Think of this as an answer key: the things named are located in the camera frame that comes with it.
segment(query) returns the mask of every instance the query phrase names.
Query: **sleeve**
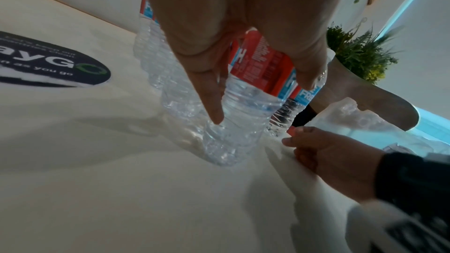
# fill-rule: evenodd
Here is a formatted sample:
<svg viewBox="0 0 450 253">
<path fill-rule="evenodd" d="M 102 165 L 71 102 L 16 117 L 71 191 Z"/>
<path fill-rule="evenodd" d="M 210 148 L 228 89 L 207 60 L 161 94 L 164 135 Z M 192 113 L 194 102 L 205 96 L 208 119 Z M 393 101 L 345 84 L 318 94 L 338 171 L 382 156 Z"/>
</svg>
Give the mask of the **sleeve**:
<svg viewBox="0 0 450 253">
<path fill-rule="evenodd" d="M 404 153 L 386 154 L 377 169 L 375 194 L 419 217 L 428 227 L 443 223 L 440 233 L 450 233 L 450 163 Z"/>
</svg>

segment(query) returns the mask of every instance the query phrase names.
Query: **plastic bag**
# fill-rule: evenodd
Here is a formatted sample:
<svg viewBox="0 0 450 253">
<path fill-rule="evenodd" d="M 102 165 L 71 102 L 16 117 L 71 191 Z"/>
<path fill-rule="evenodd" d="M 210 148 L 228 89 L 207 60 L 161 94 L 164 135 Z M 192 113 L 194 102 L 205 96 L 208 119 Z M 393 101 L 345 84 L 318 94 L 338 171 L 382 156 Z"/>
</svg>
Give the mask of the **plastic bag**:
<svg viewBox="0 0 450 253">
<path fill-rule="evenodd" d="M 361 111 L 351 98 L 329 105 L 306 126 L 341 134 L 385 151 L 425 157 L 428 153 L 450 155 L 450 145 L 409 134 L 372 111 Z"/>
</svg>

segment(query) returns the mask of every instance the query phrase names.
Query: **white table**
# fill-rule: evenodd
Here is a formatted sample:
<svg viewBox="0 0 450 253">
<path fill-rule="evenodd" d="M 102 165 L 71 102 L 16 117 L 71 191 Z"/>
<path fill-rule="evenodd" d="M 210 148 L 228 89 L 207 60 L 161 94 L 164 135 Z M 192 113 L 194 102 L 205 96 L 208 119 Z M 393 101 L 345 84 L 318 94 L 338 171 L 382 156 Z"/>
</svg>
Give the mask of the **white table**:
<svg viewBox="0 0 450 253">
<path fill-rule="evenodd" d="M 52 0 L 0 6 L 0 30 L 112 72 L 85 89 L 0 85 L 0 252 L 349 252 L 354 202 L 278 141 L 230 168 L 171 134 L 134 34 Z"/>
</svg>

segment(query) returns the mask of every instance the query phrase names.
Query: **hand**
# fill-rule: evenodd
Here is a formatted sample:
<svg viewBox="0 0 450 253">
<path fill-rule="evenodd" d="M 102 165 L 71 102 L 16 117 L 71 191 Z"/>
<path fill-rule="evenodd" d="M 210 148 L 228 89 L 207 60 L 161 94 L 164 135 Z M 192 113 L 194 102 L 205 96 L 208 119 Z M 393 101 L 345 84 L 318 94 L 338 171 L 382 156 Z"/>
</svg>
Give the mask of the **hand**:
<svg viewBox="0 0 450 253">
<path fill-rule="evenodd" d="M 326 31 L 339 0 L 150 0 L 167 41 L 211 120 L 224 114 L 219 77 L 229 45 L 250 27 L 289 55 L 297 81 L 314 87 L 326 65 Z"/>
<path fill-rule="evenodd" d="M 385 154 L 380 149 L 316 127 L 298 127 L 283 144 L 328 185 L 358 202 L 375 198 L 375 175 Z"/>
</svg>

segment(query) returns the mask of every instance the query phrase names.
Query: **brown curved furniture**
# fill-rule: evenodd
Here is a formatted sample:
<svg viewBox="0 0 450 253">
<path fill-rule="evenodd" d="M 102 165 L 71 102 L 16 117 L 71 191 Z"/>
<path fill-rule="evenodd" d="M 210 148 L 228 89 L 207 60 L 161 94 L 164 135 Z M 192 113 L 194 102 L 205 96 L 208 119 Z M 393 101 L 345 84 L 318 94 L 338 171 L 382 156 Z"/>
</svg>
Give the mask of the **brown curved furniture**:
<svg viewBox="0 0 450 253">
<path fill-rule="evenodd" d="M 419 122 L 419 113 L 408 101 L 359 78 L 334 58 L 328 65 L 327 82 L 310 106 L 320 113 L 346 97 L 355 100 L 360 110 L 371 110 L 402 130 L 410 130 Z"/>
</svg>

